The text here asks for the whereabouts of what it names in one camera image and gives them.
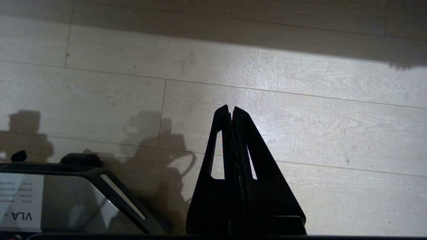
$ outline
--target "wooden floor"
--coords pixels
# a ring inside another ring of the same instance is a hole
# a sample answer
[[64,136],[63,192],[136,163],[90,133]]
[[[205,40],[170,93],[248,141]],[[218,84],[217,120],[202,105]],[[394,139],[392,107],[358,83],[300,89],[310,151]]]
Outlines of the wooden floor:
[[0,158],[94,152],[182,233],[239,106],[309,234],[427,236],[426,3],[0,0]]

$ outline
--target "white label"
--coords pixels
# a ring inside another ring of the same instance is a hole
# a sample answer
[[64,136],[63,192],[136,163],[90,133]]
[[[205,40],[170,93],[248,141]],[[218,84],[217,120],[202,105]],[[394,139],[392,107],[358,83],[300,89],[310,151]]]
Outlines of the white label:
[[43,175],[0,173],[0,231],[41,232]]

